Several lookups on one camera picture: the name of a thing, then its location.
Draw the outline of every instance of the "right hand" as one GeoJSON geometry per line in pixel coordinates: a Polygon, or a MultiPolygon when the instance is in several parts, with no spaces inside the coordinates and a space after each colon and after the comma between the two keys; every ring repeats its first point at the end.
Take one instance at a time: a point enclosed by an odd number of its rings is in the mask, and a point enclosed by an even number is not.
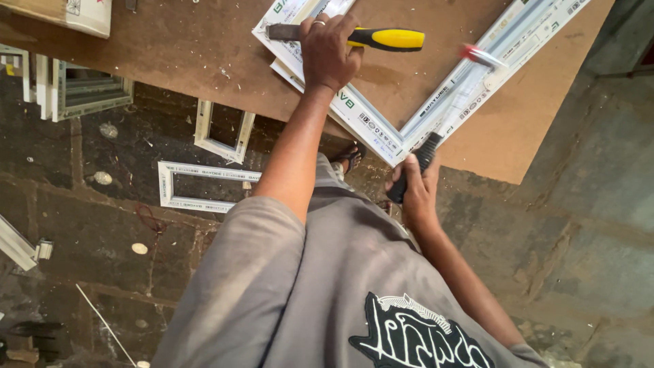
{"type": "Polygon", "coordinates": [[[325,13],[300,24],[305,90],[326,86],[335,94],[354,78],[364,48],[352,47],[348,53],[347,38],[358,26],[359,20],[351,14],[330,19],[325,13]],[[317,20],[325,25],[314,23],[317,20]]]}
{"type": "Polygon", "coordinates": [[[436,188],[440,167],[441,159],[436,151],[429,167],[421,174],[418,159],[411,153],[395,167],[392,179],[386,182],[385,189],[388,192],[400,178],[402,170],[406,173],[407,191],[402,204],[402,222],[411,232],[440,226],[436,216],[436,188]]]}

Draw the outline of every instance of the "dirty floor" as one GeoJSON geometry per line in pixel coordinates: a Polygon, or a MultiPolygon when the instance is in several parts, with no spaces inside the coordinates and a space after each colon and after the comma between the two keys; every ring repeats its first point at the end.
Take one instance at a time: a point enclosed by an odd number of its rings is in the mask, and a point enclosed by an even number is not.
{"type": "MultiPolygon", "coordinates": [[[[594,368],[654,361],[654,77],[594,77],[628,43],[610,32],[623,13],[611,12],[521,185],[442,168],[438,189],[443,228],[528,343],[594,368]]],[[[33,244],[54,241],[52,258],[28,272],[0,253],[0,330],[61,322],[73,352],[62,366],[129,365],[79,284],[132,358],[150,361],[224,218],[159,207],[157,162],[261,171],[283,124],[257,117],[238,165],[193,145],[188,96],[137,84],[133,105],[59,123],[22,101],[18,79],[0,77],[0,96],[0,213],[33,244]],[[101,133],[109,123],[115,138],[101,133]],[[148,254],[131,250],[137,242],[148,254]]],[[[233,141],[239,116],[216,105],[212,137],[233,141]]],[[[347,144],[324,136],[321,151],[347,144]]],[[[378,202],[387,171],[370,155],[346,181],[378,202]]],[[[250,193],[174,180],[179,195],[250,193]]]]}

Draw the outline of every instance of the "t-shirt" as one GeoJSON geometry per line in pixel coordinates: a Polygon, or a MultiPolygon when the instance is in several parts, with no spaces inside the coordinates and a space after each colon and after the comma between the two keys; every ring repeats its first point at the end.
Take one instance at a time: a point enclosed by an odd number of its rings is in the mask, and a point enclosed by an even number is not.
{"type": "Polygon", "coordinates": [[[306,226],[276,199],[226,215],[152,361],[159,367],[547,367],[461,309],[375,204],[316,188],[306,226]]]}

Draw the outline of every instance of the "yellow chisel handle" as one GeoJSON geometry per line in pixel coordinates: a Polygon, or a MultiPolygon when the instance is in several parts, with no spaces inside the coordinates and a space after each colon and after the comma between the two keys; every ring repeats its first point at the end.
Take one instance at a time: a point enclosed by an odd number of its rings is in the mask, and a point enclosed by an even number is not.
{"type": "Polygon", "coordinates": [[[420,51],[423,43],[423,32],[406,28],[356,28],[347,38],[349,46],[370,46],[395,52],[420,51]]]}

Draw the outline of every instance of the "workbench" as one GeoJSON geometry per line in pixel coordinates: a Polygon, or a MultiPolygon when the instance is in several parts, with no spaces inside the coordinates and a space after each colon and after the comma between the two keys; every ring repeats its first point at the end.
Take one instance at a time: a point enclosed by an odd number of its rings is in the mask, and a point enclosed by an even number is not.
{"type": "MultiPolygon", "coordinates": [[[[358,0],[351,13],[369,28],[426,33],[421,52],[366,50],[353,84],[400,128],[509,0],[358,0]]],[[[592,0],[516,73],[440,151],[443,164],[519,184],[613,0],[592,0]]],[[[112,5],[109,39],[17,14],[0,18],[0,43],[287,121],[300,95],[269,68],[250,33],[270,0],[138,0],[112,5]]],[[[328,122],[326,131],[344,136],[328,122]]]]}

